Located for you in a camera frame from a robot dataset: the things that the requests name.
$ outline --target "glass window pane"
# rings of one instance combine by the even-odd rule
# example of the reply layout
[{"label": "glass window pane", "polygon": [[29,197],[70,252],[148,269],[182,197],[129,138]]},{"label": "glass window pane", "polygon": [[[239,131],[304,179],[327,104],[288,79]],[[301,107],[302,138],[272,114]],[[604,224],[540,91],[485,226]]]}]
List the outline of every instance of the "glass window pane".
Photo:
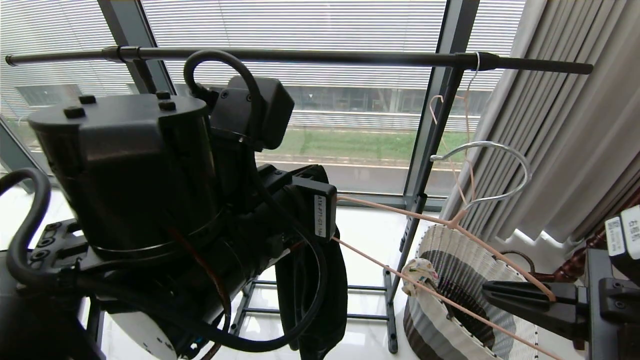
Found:
[{"label": "glass window pane", "polygon": [[[445,0],[143,0],[159,46],[434,52]],[[174,83],[182,62],[167,61]],[[402,193],[429,68],[247,63],[279,79],[296,102],[280,148],[258,161],[284,170],[325,165],[342,191]],[[234,72],[205,63],[196,80],[225,84]],[[406,102],[403,92],[409,92]]]},{"label": "glass window pane", "polygon": [[[487,51],[500,56],[509,56],[525,2],[526,0],[481,0],[474,27],[471,31],[471,37],[469,38],[467,52]],[[498,83],[502,71],[479,72],[471,84],[468,94],[468,118],[471,129],[470,138],[472,140],[484,107],[487,101],[490,101],[491,92]],[[473,75],[473,71],[465,72],[458,90],[458,96],[465,96],[467,85]],[[467,142],[466,128],[465,102],[461,99],[456,99],[443,135],[443,140],[449,149]],[[446,153],[442,142],[438,148],[438,153]],[[454,168],[456,170],[461,169],[465,161],[464,155],[462,153],[454,155],[453,161]],[[448,196],[455,186],[455,178],[451,172],[451,167],[447,162],[437,163],[431,171],[426,193],[429,195]]]},{"label": "glass window pane", "polygon": [[[115,42],[95,0],[0,0],[0,49],[9,54],[96,50]],[[123,64],[70,61],[10,67],[0,65],[0,113],[49,170],[27,117],[35,110],[75,102],[80,94],[130,94]]]}]

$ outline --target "curtain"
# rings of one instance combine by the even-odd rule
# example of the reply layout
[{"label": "curtain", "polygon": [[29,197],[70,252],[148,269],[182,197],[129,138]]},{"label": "curtain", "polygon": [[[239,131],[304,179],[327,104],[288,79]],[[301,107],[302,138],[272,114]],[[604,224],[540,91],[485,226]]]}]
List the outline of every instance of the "curtain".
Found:
[{"label": "curtain", "polygon": [[[505,71],[476,140],[518,149],[533,179],[519,195],[472,208],[461,221],[485,240],[515,229],[532,239],[579,240],[628,199],[640,170],[640,1],[528,1],[512,56],[594,64],[588,76]],[[477,197],[522,180],[518,162],[493,149],[469,153]],[[469,168],[461,182],[470,197]],[[441,216],[462,206],[454,190]]]}]

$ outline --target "white louvered facade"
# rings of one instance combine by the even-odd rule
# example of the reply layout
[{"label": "white louvered facade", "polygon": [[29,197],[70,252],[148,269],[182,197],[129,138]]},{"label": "white louvered facade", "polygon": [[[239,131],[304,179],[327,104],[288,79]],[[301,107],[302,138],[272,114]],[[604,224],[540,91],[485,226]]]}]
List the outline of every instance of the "white louvered facade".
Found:
[{"label": "white louvered facade", "polygon": [[95,0],[0,1],[1,113],[21,119],[29,108],[16,87],[77,85],[85,94],[128,94],[131,75],[124,64],[74,61],[10,67],[7,54],[96,50],[114,45],[113,36]]},{"label": "white louvered facade", "polygon": [[[422,1],[190,1],[144,0],[157,43],[180,47],[249,47],[333,51],[421,51],[436,48],[445,0]],[[469,51],[508,55],[524,0],[482,0]],[[0,0],[2,56],[60,49],[95,50],[113,37],[95,0]],[[176,83],[182,62],[168,61]],[[288,86],[426,89],[429,68],[248,63],[257,76]],[[133,81],[122,64],[84,61],[0,65],[0,110],[19,119],[33,111],[16,87],[77,85],[86,94],[128,94]],[[501,72],[480,73],[472,89],[491,90]],[[225,84],[221,64],[198,67],[196,80]],[[463,84],[468,81],[465,76]],[[291,123],[311,126],[415,129],[416,113],[295,111]],[[472,119],[475,126],[477,119]],[[449,129],[461,129],[452,118]]]}]

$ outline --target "grass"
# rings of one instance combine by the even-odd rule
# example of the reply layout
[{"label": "grass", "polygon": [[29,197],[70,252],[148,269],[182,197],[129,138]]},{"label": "grass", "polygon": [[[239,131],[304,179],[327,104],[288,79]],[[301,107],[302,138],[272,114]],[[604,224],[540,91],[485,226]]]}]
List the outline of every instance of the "grass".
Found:
[{"label": "grass", "polygon": [[[11,129],[26,145],[36,145],[35,134],[27,122],[8,121]],[[322,156],[367,160],[411,160],[415,131],[393,130],[348,130],[321,128],[290,128],[279,148],[265,151],[266,154],[294,156]],[[443,135],[447,147],[453,149],[467,142],[467,135],[447,131]],[[442,143],[438,154],[445,154]],[[452,157],[457,163],[464,161],[464,153]]]}]

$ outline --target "white label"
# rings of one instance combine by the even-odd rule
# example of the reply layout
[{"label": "white label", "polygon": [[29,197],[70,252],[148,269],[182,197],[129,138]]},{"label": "white label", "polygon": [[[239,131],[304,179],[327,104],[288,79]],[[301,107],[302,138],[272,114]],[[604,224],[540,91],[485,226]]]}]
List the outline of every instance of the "white label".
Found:
[{"label": "white label", "polygon": [[323,196],[314,197],[314,223],[316,224],[316,236],[326,236],[326,199]]},{"label": "white label", "polygon": [[609,249],[609,256],[624,254],[625,240],[622,237],[620,218],[614,217],[608,219],[604,223],[604,226],[607,229],[607,248]]},{"label": "white label", "polygon": [[625,232],[627,252],[633,260],[640,259],[640,206],[626,209],[620,214]]}]

